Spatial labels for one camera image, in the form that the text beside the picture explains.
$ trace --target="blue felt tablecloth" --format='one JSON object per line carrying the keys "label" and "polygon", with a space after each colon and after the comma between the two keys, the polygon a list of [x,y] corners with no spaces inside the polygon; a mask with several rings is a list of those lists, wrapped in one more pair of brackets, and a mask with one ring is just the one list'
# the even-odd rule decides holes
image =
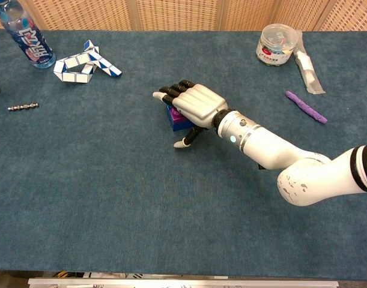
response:
{"label": "blue felt tablecloth", "polygon": [[[367,194],[297,207],[279,171],[214,131],[172,147],[186,131],[151,94],[181,79],[303,149],[335,158],[367,144],[367,32],[304,33],[324,95],[307,93],[293,57],[259,62],[259,35],[45,31],[58,58],[91,39],[123,71],[75,84],[0,30],[0,269],[367,280]],[[26,103],[40,107],[7,110]]]}

